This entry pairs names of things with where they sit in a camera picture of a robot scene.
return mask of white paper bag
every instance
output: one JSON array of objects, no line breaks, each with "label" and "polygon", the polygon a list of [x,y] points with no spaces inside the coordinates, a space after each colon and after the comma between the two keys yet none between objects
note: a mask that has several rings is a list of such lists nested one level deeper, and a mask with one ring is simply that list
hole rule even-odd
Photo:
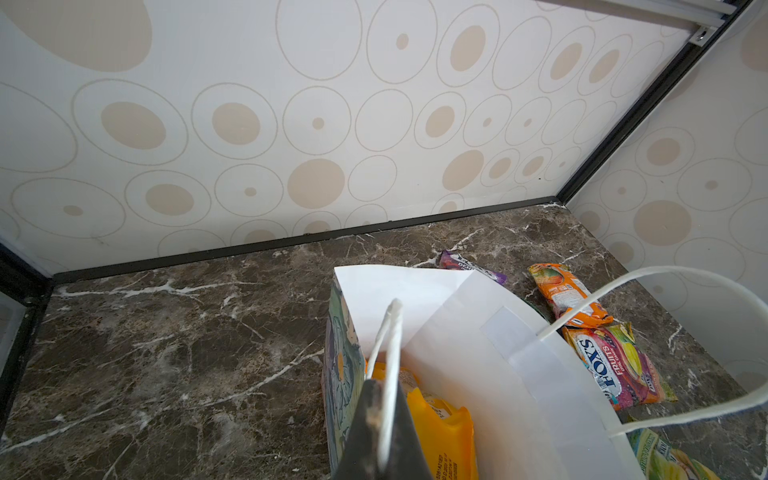
[{"label": "white paper bag", "polygon": [[[584,304],[633,278],[680,268],[636,270],[598,290]],[[484,480],[641,480],[644,475],[626,432],[735,412],[768,399],[764,386],[722,406],[627,427],[573,349],[552,334],[568,316],[549,325],[513,293],[478,272],[360,265],[337,267],[335,274],[334,288],[340,296],[336,310],[333,298],[331,302],[323,380],[332,470],[334,454],[340,456],[337,450],[343,444],[344,415],[354,411],[355,390],[359,393],[362,384],[359,359],[349,352],[359,350],[368,357],[383,313],[394,298],[403,304],[401,364],[422,380],[425,391],[470,411],[478,472]],[[765,304],[738,288],[743,291],[737,293],[751,296],[749,300],[768,319]],[[331,333],[334,315],[336,329],[343,317],[345,348],[339,348],[339,334]]]}]

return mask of orange snack packet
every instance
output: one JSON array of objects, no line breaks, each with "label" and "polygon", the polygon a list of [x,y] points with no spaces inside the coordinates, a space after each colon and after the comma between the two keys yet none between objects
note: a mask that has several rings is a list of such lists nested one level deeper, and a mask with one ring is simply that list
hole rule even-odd
[{"label": "orange snack packet", "polygon": [[[538,291],[547,299],[557,318],[572,310],[591,293],[567,266],[560,263],[534,263],[528,272],[531,272]],[[613,321],[614,317],[608,315],[599,302],[592,302],[566,325],[593,329]]]}]

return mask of candy wrapper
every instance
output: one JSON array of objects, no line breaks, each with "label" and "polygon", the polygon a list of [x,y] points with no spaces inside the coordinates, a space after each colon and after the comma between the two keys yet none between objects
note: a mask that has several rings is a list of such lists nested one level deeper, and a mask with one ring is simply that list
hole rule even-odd
[{"label": "candy wrapper", "polygon": [[649,480],[720,480],[720,477],[649,429],[628,434],[637,462]]},{"label": "candy wrapper", "polygon": [[451,250],[442,251],[438,266],[447,270],[477,270],[499,285],[504,285],[504,282],[507,281],[507,276],[503,273],[486,270],[485,268],[475,265],[474,263],[465,259],[458,253],[452,252]]},{"label": "candy wrapper", "polygon": [[630,323],[597,329],[563,327],[561,333],[581,357],[614,410],[641,403],[677,401],[654,364],[635,347]]},{"label": "candy wrapper", "polygon": [[[528,271],[557,318],[575,308],[591,293],[567,266],[560,263],[534,263]],[[566,325],[593,329],[613,321],[614,317],[608,315],[599,302],[592,302]]]}]

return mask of floor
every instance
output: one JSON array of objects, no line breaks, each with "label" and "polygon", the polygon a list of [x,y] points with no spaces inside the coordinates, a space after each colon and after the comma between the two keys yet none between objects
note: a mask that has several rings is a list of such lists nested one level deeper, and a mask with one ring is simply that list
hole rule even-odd
[{"label": "floor", "polygon": [[[509,275],[551,318],[526,268],[567,263],[593,290],[624,273],[552,204],[60,286],[0,447],[6,478],[327,478],[320,392],[333,267],[433,267],[461,250]],[[608,311],[631,321],[680,401],[644,419],[743,391],[638,284]],[[664,429],[722,478],[765,472],[764,412]]]}]

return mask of white wall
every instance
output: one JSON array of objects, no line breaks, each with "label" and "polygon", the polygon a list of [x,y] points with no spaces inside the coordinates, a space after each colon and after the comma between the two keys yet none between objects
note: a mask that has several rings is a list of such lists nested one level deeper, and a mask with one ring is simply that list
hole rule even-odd
[{"label": "white wall", "polygon": [[[768,300],[767,3],[753,2],[569,207],[628,270],[695,266]],[[644,285],[742,386],[768,378],[768,326],[732,294],[682,276]]]}]

